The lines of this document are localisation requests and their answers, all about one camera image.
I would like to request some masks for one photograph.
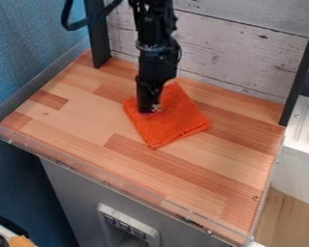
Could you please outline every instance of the orange towel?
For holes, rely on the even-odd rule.
[[[211,127],[208,118],[176,82],[165,86],[161,95],[160,112],[140,114],[135,98],[125,100],[124,107],[152,149]]]

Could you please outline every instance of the black pole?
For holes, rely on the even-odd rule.
[[[84,0],[84,2],[87,16],[94,16],[103,12],[103,0]],[[94,68],[98,69],[111,57],[106,18],[88,25],[88,32]]]
[[[290,90],[289,97],[285,103],[284,111],[281,116],[281,120],[279,121],[280,125],[286,126],[288,125],[290,116],[295,108],[295,103],[300,95],[300,92],[303,87],[303,83],[306,78],[306,74],[309,69],[309,41],[305,49],[305,53],[300,63],[300,67],[295,77],[295,82]]]

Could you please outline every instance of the white wooden plank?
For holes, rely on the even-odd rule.
[[[178,10],[309,36],[309,0],[175,0],[175,7]]]
[[[132,63],[135,63],[135,67],[136,67],[137,59],[138,59],[137,57],[127,55],[125,53],[121,53],[121,52],[115,51],[115,50],[112,50],[112,55],[115,56],[115,57],[127,60],[127,61],[131,61]],[[205,82],[205,83],[209,83],[209,84],[212,84],[212,85],[224,88],[224,89],[239,92],[241,94],[245,94],[245,95],[249,95],[249,96],[255,96],[255,97],[266,99],[266,100],[269,100],[269,101],[272,101],[272,102],[277,102],[277,103],[282,103],[282,104],[285,102],[285,98],[283,98],[283,97],[272,96],[272,95],[268,95],[268,94],[265,94],[265,93],[262,93],[262,92],[257,92],[257,91],[254,91],[254,90],[246,89],[246,88],[243,88],[243,87],[238,86],[238,85],[234,85],[234,84],[230,84],[230,83],[226,83],[226,82],[222,82],[222,81],[217,81],[217,80],[214,80],[214,79],[202,76],[202,75],[198,75],[198,74],[195,74],[195,73],[192,73],[192,72],[188,72],[188,71],[185,71],[185,70],[182,70],[182,69],[179,69],[178,76],[192,78],[192,79],[195,79],[195,80],[198,80],[198,81],[201,81],[201,82]]]
[[[307,39],[216,18],[177,12],[180,69],[280,101],[295,78]],[[112,49],[133,57],[136,34],[123,4],[109,19]]]

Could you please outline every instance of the table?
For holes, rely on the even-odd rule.
[[[122,105],[135,74],[118,58],[93,69],[87,51],[6,117],[0,134],[243,245],[282,142],[283,106],[177,78],[212,128],[152,151]]]

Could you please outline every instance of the blue wall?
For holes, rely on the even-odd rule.
[[[73,18],[82,17],[82,0]],[[0,0],[0,103],[87,35],[60,26],[62,0]],[[37,245],[75,246],[39,159],[0,141],[0,215]]]

